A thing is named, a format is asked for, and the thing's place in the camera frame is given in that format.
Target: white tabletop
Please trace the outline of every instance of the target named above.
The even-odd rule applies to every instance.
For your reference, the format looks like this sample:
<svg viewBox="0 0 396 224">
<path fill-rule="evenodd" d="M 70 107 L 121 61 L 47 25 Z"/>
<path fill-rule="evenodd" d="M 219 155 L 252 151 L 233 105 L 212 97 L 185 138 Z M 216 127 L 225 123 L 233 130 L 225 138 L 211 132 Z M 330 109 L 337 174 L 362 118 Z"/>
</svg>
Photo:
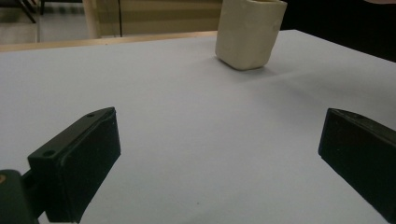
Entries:
<svg viewBox="0 0 396 224">
<path fill-rule="evenodd" d="M 318 155 L 329 107 L 396 129 L 396 63 L 297 31 L 238 72 L 216 38 L 0 53 L 0 169 L 115 106 L 121 157 L 81 223 L 387 223 Z M 45 216 L 41 223 L 48 223 Z"/>
</svg>

